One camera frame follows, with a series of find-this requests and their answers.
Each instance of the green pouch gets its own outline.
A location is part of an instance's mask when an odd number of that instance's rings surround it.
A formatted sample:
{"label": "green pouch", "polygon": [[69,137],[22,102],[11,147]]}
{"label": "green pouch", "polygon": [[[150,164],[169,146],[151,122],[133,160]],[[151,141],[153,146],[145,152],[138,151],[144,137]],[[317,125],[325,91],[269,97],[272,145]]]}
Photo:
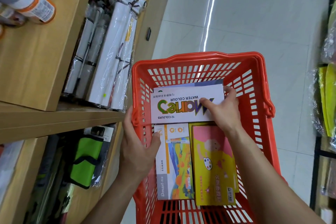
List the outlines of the green pouch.
{"label": "green pouch", "polygon": [[70,173],[71,183],[84,189],[90,187],[95,167],[100,163],[98,157],[102,145],[103,139],[94,136],[85,135],[79,140]]}

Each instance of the red shopping basket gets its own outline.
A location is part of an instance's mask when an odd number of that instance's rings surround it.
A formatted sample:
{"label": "red shopping basket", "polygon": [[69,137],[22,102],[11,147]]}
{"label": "red shopping basket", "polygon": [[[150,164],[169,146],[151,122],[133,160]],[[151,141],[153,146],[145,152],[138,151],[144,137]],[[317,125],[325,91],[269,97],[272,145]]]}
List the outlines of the red shopping basket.
{"label": "red shopping basket", "polygon": [[[150,93],[153,88],[216,79],[224,79],[225,85],[235,88],[244,129],[280,174],[271,120],[275,108],[270,100],[264,57],[257,52],[188,53],[135,63],[132,123],[141,142],[148,147],[152,140]],[[157,200],[154,165],[133,196],[137,224],[253,223],[254,216],[237,172],[240,193],[236,194],[236,206],[196,206],[194,200]]]}

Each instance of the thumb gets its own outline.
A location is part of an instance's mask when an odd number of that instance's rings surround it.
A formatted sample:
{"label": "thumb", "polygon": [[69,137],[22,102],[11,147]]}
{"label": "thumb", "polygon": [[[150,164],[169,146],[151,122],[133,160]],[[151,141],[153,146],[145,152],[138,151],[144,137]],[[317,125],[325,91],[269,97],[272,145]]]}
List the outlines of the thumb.
{"label": "thumb", "polygon": [[209,99],[207,98],[201,98],[200,102],[202,103],[202,105],[206,108],[209,109],[210,112],[213,112],[216,108],[216,104],[212,103]]}
{"label": "thumb", "polygon": [[149,154],[153,156],[153,158],[156,157],[156,154],[159,150],[159,147],[161,145],[161,140],[160,140],[160,133],[155,132],[153,137],[152,137],[152,142],[148,148]]}

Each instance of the store aisle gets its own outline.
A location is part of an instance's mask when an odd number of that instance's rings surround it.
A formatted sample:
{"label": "store aisle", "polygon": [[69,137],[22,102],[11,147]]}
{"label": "store aisle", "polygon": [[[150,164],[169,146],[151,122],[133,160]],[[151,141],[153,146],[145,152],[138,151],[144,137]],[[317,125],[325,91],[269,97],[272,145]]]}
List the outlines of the store aisle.
{"label": "store aisle", "polygon": [[168,0],[153,59],[203,51],[264,55],[281,171],[307,203],[315,132],[309,71],[328,0]]}

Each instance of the left hand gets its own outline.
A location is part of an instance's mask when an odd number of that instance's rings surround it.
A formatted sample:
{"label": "left hand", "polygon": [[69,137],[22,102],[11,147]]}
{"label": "left hand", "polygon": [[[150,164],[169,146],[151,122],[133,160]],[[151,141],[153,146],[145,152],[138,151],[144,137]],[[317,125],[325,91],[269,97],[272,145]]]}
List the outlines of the left hand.
{"label": "left hand", "polygon": [[145,148],[133,128],[132,111],[133,106],[126,111],[123,121],[124,137],[120,147],[118,176],[134,181],[138,186],[153,167],[161,141],[160,133],[156,132],[150,146]]}

